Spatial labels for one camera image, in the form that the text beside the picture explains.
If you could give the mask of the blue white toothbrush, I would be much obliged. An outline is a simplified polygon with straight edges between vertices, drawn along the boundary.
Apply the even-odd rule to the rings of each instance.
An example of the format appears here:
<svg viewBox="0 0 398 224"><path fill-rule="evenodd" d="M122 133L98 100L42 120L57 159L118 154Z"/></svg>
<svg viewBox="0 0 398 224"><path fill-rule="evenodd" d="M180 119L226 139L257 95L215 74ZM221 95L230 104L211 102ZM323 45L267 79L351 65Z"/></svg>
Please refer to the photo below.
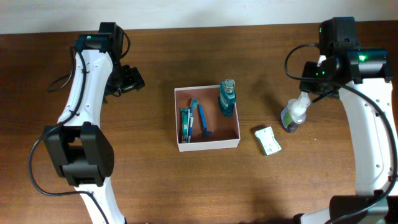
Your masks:
<svg viewBox="0 0 398 224"><path fill-rule="evenodd" d="M190 117L189 117L189 123L188 123L188 138L187 142L191 143L191 138L192 138L192 129L193 129L193 110L197 108L198 105L198 100L196 98L192 98L190 102Z"/></svg>

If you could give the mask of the green white packet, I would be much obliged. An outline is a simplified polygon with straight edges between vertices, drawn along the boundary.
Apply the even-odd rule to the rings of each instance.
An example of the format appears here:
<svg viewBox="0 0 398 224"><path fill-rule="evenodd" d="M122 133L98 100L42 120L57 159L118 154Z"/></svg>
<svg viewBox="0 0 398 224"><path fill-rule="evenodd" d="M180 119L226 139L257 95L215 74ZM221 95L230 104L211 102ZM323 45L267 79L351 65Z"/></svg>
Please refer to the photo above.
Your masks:
<svg viewBox="0 0 398 224"><path fill-rule="evenodd" d="M254 133L259 141L265 156L277 154L282 150L279 143L276 141L274 132L271 127L260 129Z"/></svg>

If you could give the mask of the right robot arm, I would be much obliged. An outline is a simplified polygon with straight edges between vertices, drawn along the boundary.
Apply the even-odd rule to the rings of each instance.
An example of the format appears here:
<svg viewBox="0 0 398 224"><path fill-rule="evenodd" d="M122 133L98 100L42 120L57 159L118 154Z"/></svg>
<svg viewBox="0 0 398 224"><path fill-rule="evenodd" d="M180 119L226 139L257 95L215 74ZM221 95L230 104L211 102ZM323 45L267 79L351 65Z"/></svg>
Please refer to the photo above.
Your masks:
<svg viewBox="0 0 398 224"><path fill-rule="evenodd" d="M335 195L329 206L297 214L295 223L397 223L397 132L392 68L382 48L363 48L353 17L318 28L320 59L307 62L300 90L339 98L349 122L355 195Z"/></svg>

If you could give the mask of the teal mouthwash bottle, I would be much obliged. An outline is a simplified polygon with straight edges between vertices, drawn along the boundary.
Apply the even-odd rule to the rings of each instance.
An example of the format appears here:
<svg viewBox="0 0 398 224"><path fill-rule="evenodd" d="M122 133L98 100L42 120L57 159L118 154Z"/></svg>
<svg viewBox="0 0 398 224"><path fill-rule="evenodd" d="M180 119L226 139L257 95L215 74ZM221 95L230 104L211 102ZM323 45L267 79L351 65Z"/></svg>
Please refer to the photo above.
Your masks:
<svg viewBox="0 0 398 224"><path fill-rule="evenodd" d="M235 81L228 79L220 83L218 103L225 116L232 116L236 103Z"/></svg>

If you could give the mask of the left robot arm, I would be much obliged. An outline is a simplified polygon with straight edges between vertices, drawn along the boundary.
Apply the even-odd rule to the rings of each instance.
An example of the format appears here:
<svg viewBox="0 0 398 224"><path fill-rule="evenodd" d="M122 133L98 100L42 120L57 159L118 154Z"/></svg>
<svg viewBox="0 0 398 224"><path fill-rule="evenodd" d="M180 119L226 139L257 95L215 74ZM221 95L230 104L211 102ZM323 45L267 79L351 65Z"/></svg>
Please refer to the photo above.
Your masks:
<svg viewBox="0 0 398 224"><path fill-rule="evenodd" d="M72 84L56 125L46 126L44 142L57 175L81 195L93 223L126 223L111 185L114 151L100 128L107 96L140 90L145 82L136 67L121 65L129 37L115 22L102 22L94 34L82 34L70 47Z"/></svg>

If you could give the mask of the blue disposable razor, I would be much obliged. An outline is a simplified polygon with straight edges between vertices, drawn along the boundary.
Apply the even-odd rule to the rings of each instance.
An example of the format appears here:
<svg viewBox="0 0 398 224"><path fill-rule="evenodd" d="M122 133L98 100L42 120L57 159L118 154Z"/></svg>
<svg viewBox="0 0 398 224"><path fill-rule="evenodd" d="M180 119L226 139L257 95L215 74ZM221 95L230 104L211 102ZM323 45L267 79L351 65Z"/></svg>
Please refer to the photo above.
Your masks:
<svg viewBox="0 0 398 224"><path fill-rule="evenodd" d="M205 113L204 113L202 105L198 105L198 109L200 112L200 118L201 118L201 123L202 123L202 127L203 127L203 134L201 134L201 135L202 136L211 136L213 133L208 130Z"/></svg>

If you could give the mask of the green toothpaste tube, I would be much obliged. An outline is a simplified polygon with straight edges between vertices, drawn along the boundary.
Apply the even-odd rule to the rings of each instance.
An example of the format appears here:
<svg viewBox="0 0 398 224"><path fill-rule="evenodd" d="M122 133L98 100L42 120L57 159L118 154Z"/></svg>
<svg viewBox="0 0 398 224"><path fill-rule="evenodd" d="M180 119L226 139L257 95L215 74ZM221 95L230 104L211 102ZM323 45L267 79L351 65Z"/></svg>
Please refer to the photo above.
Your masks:
<svg viewBox="0 0 398 224"><path fill-rule="evenodd" d="M188 108L181 108L181 143L188 142L188 129L189 129L189 118L190 110Z"/></svg>

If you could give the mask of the clear spray bottle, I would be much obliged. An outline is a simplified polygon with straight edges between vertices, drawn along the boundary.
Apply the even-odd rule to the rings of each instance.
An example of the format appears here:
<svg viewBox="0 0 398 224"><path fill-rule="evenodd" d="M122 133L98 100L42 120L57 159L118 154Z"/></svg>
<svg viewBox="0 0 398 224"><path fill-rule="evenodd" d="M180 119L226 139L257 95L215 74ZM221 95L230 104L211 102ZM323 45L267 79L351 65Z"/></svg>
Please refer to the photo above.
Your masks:
<svg viewBox="0 0 398 224"><path fill-rule="evenodd" d="M284 130L293 133L305 121L307 108L311 105L308 93L302 91L297 99L287 102L280 114Z"/></svg>

